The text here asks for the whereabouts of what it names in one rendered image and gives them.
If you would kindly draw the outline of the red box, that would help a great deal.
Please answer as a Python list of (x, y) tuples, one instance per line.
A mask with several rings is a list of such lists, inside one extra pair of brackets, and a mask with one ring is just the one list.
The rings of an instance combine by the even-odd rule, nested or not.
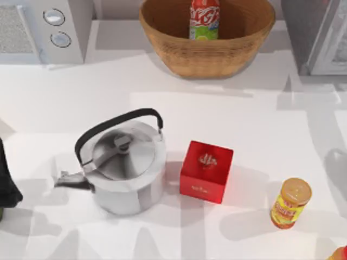
[(180, 194), (220, 204), (234, 151), (191, 141), (179, 176)]

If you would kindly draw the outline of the brown wicker basket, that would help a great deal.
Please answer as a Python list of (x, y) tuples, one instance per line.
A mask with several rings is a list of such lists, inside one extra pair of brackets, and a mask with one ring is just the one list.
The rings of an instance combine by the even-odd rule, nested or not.
[(190, 40), (191, 0), (144, 0), (139, 21), (154, 51), (176, 75), (229, 77), (256, 57), (275, 22), (268, 0), (219, 0), (216, 40)]

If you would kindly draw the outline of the red and green bottle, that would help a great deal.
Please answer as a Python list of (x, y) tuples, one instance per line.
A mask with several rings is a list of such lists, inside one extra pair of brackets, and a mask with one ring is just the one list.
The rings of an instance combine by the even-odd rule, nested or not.
[(219, 36), (220, 1), (191, 0), (190, 40), (216, 40)]

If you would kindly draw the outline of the yellow and orange can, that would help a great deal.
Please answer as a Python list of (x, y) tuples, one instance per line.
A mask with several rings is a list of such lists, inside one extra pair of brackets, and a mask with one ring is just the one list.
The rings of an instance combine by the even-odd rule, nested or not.
[(312, 189), (305, 180), (285, 180), (270, 211), (273, 224), (280, 229), (293, 227), (311, 197)]

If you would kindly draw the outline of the round microwave knob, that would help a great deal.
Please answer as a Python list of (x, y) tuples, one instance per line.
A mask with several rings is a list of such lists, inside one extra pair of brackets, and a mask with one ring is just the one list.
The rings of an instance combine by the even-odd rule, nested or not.
[(61, 26), (66, 20), (64, 13), (59, 9), (45, 10), (43, 12), (43, 19), (52, 26)]
[(71, 45), (72, 40), (65, 32), (57, 32), (50, 35), (51, 43), (58, 48), (67, 48)]

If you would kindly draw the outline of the grey cabinet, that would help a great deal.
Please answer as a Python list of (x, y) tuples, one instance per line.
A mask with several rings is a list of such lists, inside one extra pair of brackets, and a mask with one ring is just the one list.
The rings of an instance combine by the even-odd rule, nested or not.
[(347, 76), (347, 0), (281, 0), (298, 74)]

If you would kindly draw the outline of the pale microwave oven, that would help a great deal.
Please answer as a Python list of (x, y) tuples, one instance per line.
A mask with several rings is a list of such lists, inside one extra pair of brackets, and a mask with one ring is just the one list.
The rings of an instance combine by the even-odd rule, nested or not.
[[(43, 19), (50, 9), (64, 13), (63, 25)], [(83, 64), (94, 16), (93, 0), (0, 0), (0, 64)], [(70, 36), (69, 47), (51, 43), (59, 31)]]

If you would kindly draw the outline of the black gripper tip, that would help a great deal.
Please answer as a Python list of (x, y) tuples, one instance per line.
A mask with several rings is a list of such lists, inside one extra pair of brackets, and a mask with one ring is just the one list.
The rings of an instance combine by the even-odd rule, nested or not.
[(0, 138), (0, 208), (15, 208), (22, 200), (23, 195), (11, 177), (3, 140)]

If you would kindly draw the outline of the yellow and red item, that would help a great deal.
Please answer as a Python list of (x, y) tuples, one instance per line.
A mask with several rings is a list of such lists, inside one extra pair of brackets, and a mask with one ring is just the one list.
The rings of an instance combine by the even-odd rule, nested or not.
[(327, 260), (347, 260), (347, 245), (336, 249)]

